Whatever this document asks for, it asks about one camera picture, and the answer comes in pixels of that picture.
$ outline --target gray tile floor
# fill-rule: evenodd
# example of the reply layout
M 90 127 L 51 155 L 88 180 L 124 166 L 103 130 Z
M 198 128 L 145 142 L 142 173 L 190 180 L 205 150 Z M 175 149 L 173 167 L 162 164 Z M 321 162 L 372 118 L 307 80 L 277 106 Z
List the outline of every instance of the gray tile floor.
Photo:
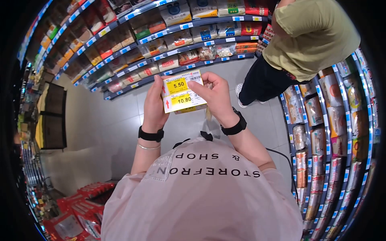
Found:
M 288 132 L 279 98 L 265 104 L 254 102 L 242 109 L 237 104 L 235 87 L 242 83 L 256 59 L 244 59 L 201 68 L 212 71 L 229 82 L 232 105 L 241 111 L 248 128 L 267 148 L 288 157 Z M 91 182 L 119 180 L 129 173 L 135 154 L 138 128 L 143 122 L 143 104 L 151 84 L 132 90 L 114 101 L 103 99 L 102 93 L 91 93 L 83 86 L 73 86 L 65 76 L 54 82 L 67 89 L 66 132 L 67 148 L 64 152 L 45 155 L 46 176 L 56 189 L 66 195 Z M 215 118 L 205 119 L 205 111 L 170 117 L 164 127 L 161 153 L 169 151 L 175 143 L 195 138 L 201 130 L 210 131 L 215 137 L 228 141 Z M 288 188 L 291 171 L 287 159 L 270 153 Z

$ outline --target black cable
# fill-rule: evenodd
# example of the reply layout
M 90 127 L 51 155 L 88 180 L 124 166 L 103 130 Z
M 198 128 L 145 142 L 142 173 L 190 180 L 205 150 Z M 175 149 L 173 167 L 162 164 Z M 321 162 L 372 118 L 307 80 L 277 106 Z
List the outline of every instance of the black cable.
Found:
M 272 149 L 269 149 L 269 148 L 266 148 L 266 149 L 267 149 L 268 151 L 275 152 L 275 153 L 280 154 L 280 155 L 284 156 L 285 158 L 287 158 L 288 164 L 289 164 L 289 168 L 291 169 L 291 176 L 292 176 L 293 168 L 292 168 L 290 159 L 289 159 L 286 155 L 284 155 L 283 153 L 281 153 L 281 152 L 278 152 L 278 151 L 275 151 L 275 150 L 272 150 Z M 297 202 L 298 205 L 299 205 L 299 196 L 298 196 L 298 191 L 296 190 L 295 180 L 294 180 L 293 178 L 291 178 L 291 180 L 292 180 L 292 185 L 293 185 L 294 188 L 295 188 L 296 202 Z

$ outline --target person's right hand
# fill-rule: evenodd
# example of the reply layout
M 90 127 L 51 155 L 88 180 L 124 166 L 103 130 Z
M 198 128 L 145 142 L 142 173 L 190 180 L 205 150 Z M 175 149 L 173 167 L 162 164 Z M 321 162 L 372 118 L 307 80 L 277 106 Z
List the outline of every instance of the person's right hand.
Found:
M 224 128 L 235 126 L 240 118 L 233 112 L 228 82 L 212 72 L 205 72 L 201 77 L 203 86 L 195 81 L 188 81 L 188 87 L 208 103 L 212 115 Z M 213 89 L 208 88 L 210 83 L 213 84 Z

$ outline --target black wristband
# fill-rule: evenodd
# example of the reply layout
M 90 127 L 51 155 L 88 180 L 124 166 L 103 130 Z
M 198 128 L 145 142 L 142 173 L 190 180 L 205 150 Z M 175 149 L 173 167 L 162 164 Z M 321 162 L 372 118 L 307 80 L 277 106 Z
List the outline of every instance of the black wristband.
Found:
M 138 138 L 142 138 L 147 141 L 156 141 L 160 142 L 162 138 L 164 138 L 164 130 L 160 129 L 157 133 L 146 133 L 142 131 L 142 126 L 139 127 Z

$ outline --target person's left hand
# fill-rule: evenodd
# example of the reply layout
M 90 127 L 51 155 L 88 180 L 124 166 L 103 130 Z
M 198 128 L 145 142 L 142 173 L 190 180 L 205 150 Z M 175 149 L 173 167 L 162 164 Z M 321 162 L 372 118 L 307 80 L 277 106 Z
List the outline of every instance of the person's left hand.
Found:
M 163 79 L 170 76 L 159 75 L 154 76 L 154 83 L 147 92 L 144 104 L 144 122 L 142 130 L 146 133 L 157 133 L 162 129 L 169 118 L 169 114 L 165 114 L 164 103 L 161 98 Z

